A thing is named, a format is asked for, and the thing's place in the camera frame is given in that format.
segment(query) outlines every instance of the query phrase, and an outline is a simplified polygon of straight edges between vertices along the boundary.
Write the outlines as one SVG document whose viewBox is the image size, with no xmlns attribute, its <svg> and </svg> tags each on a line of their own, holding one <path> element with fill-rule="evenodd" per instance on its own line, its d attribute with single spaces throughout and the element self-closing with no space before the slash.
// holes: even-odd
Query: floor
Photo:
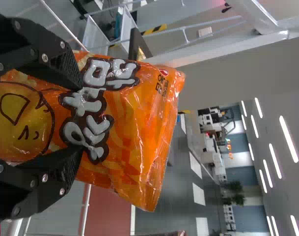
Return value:
<svg viewBox="0 0 299 236">
<path fill-rule="evenodd" d="M 186 230 L 197 234 L 196 218 L 207 218 L 208 232 L 225 229 L 219 186 L 201 168 L 202 179 L 191 169 L 186 135 L 178 122 L 171 143 L 173 166 L 167 167 L 163 190 L 155 212 L 136 209 L 135 235 Z M 193 183 L 204 190 L 205 206 L 194 202 Z"/>
</svg>

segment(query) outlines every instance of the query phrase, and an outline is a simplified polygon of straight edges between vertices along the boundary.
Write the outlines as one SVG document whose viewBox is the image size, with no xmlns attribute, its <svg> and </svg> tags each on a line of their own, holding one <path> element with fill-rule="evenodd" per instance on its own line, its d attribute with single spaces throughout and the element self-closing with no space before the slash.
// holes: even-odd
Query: chip bag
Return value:
<svg viewBox="0 0 299 236">
<path fill-rule="evenodd" d="M 184 74 L 87 52 L 74 55 L 83 79 L 77 92 L 16 70 L 0 77 L 0 158 L 24 162 L 82 145 L 77 180 L 114 189 L 153 211 Z"/>
</svg>

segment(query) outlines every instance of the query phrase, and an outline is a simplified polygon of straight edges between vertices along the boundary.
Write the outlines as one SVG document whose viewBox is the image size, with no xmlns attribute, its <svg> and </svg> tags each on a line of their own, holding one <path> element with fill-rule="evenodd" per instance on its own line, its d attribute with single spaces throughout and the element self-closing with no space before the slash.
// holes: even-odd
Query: fluorescent light strip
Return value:
<svg viewBox="0 0 299 236">
<path fill-rule="evenodd" d="M 279 121 L 280 121 L 280 125 L 281 125 L 281 128 L 282 128 L 283 134 L 285 135 L 287 144 L 288 144 L 288 146 L 289 146 L 289 149 L 290 149 L 290 152 L 291 152 L 292 159 L 293 159 L 293 161 L 294 161 L 295 163 L 297 163 L 297 162 L 299 161 L 299 158 L 298 158 L 297 152 L 296 152 L 296 150 L 295 150 L 295 147 L 293 146 L 293 142 L 292 142 L 291 136 L 290 136 L 290 134 L 289 134 L 288 127 L 287 127 L 287 125 L 286 125 L 286 122 L 285 122 L 283 116 L 280 116 L 280 117 L 279 117 Z"/>
<path fill-rule="evenodd" d="M 276 168 L 276 172 L 277 172 L 278 178 L 282 178 L 282 176 L 281 176 L 281 171 L 280 171 L 280 168 L 279 168 L 279 166 L 278 166 L 277 158 L 276 158 L 275 152 L 274 152 L 274 150 L 273 150 L 272 144 L 269 144 L 269 149 L 270 149 L 270 151 L 271 151 L 273 164 L 275 165 L 275 168 Z"/>
<path fill-rule="evenodd" d="M 271 224 L 271 220 L 269 219 L 269 216 L 267 216 L 267 222 L 268 222 L 269 231 L 271 232 L 271 236 L 273 236 L 272 224 Z"/>
<path fill-rule="evenodd" d="M 257 106 L 257 110 L 258 110 L 259 117 L 260 117 L 260 118 L 263 118 L 262 109 L 261 109 L 261 106 L 259 105 L 259 102 L 258 102 L 257 97 L 255 97 L 255 103 L 256 103 L 256 106 Z"/>
<path fill-rule="evenodd" d="M 248 148 L 249 148 L 249 152 L 251 153 L 252 161 L 254 161 L 254 155 L 253 155 L 253 151 L 252 151 L 252 145 L 248 144 Z"/>
<path fill-rule="evenodd" d="M 241 115 L 241 117 L 242 117 L 242 122 L 243 122 L 244 129 L 246 130 L 246 124 L 245 124 L 244 116 Z"/>
<path fill-rule="evenodd" d="M 245 109 L 245 105 L 244 105 L 243 100 L 241 101 L 241 103 L 242 103 L 242 107 L 243 107 L 244 115 L 245 115 L 245 117 L 247 117 L 247 113 L 246 113 L 246 109 Z"/>
<path fill-rule="evenodd" d="M 266 175 L 267 175 L 269 186 L 272 188 L 272 178 L 271 178 L 271 175 L 269 174 L 267 162 L 266 162 L 265 159 L 263 160 L 263 163 L 264 163 L 264 167 L 265 167 L 265 171 L 266 171 Z"/>
<path fill-rule="evenodd" d="M 298 228 L 296 219 L 293 215 L 290 215 L 290 218 L 291 218 L 291 222 L 292 222 L 293 228 L 295 230 L 296 236 L 299 236 L 299 228 Z"/>
<path fill-rule="evenodd" d="M 273 224 L 273 228 L 275 229 L 276 236 L 279 236 L 276 221 L 275 221 L 275 218 L 273 216 L 272 216 L 272 224 Z"/>
<path fill-rule="evenodd" d="M 253 115 L 251 115 L 251 120 L 252 120 L 253 128 L 254 128 L 254 131 L 255 131 L 255 135 L 258 138 L 258 132 L 257 132 L 257 128 L 256 128 L 256 124 L 255 124 L 255 120 L 254 120 Z"/>
<path fill-rule="evenodd" d="M 261 180 L 262 180 L 262 183 L 263 183 L 264 191 L 265 191 L 265 193 L 267 193 L 267 188 L 266 188 L 266 184 L 265 184 L 265 180 L 264 180 L 264 176 L 263 176 L 262 170 L 259 170 L 259 174 L 261 175 Z"/>
</svg>

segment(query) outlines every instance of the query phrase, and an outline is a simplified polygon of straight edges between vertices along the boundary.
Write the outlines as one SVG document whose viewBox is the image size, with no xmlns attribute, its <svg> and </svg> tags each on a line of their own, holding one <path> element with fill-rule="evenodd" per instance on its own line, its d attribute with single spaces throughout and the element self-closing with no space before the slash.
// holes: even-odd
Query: bolt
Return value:
<svg viewBox="0 0 299 236">
<path fill-rule="evenodd" d="M 43 62 L 45 62 L 45 63 L 47 63 L 48 60 L 49 60 L 47 54 L 43 54 L 43 55 L 41 56 L 41 58 L 42 58 Z"/>
<path fill-rule="evenodd" d="M 36 181 L 33 179 L 33 180 L 30 182 L 30 187 L 33 188 L 35 185 L 36 185 Z"/>
<path fill-rule="evenodd" d="M 60 189 L 60 195 L 62 196 L 64 193 L 65 193 L 65 189 L 64 189 L 64 188 L 61 188 L 61 189 Z"/>
<path fill-rule="evenodd" d="M 0 71 L 4 70 L 4 65 L 0 62 Z"/>
<path fill-rule="evenodd" d="M 4 166 L 0 165 L 0 173 L 2 173 L 4 171 Z"/>
<path fill-rule="evenodd" d="M 42 176 L 41 181 L 42 181 L 43 183 L 47 182 L 47 181 L 48 181 L 48 174 L 44 174 L 44 175 Z"/>
<path fill-rule="evenodd" d="M 64 49 L 64 48 L 65 48 L 65 44 L 64 44 L 64 42 L 63 42 L 63 41 L 61 41 L 61 42 L 60 42 L 60 46 L 61 46 L 61 48 L 62 48 L 62 49 Z"/>
<path fill-rule="evenodd" d="M 35 55 L 35 50 L 33 50 L 32 48 L 30 49 L 30 54 L 33 57 Z"/>
<path fill-rule="evenodd" d="M 13 215 L 18 215 L 20 213 L 21 209 L 19 207 L 14 208 Z"/>
<path fill-rule="evenodd" d="M 16 29 L 20 30 L 21 24 L 18 21 L 14 22 Z"/>
</svg>

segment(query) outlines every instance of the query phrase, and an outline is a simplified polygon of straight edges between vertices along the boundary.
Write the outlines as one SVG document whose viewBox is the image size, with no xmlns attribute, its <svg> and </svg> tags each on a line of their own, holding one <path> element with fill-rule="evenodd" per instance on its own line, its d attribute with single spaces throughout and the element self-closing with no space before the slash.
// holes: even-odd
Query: snack bag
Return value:
<svg viewBox="0 0 299 236">
<path fill-rule="evenodd" d="M 77 180 L 114 189 L 135 206 L 153 211 L 184 74 L 74 53 L 83 79 L 77 92 L 16 70 L 0 77 L 0 158 L 24 162 L 82 145 Z"/>
</svg>

